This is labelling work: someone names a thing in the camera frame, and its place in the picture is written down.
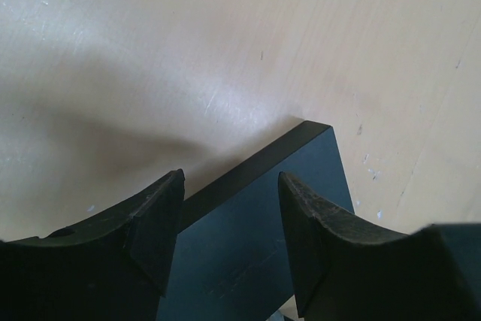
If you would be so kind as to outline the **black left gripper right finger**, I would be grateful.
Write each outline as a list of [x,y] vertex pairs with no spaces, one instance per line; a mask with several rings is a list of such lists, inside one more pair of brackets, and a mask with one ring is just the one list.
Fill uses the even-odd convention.
[[305,320],[478,320],[480,226],[406,235],[278,178],[298,315]]

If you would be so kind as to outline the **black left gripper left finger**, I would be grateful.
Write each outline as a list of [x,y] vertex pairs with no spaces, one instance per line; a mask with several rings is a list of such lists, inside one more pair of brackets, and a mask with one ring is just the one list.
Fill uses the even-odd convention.
[[185,177],[168,172],[136,195],[45,238],[1,244],[3,320],[154,320],[166,293]]

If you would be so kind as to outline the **black switch with ports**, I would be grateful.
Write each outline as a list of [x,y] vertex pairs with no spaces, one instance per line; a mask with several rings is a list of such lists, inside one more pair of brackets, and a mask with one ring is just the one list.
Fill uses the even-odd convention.
[[304,121],[185,200],[160,320],[265,320],[293,294],[279,174],[352,210],[334,129]]

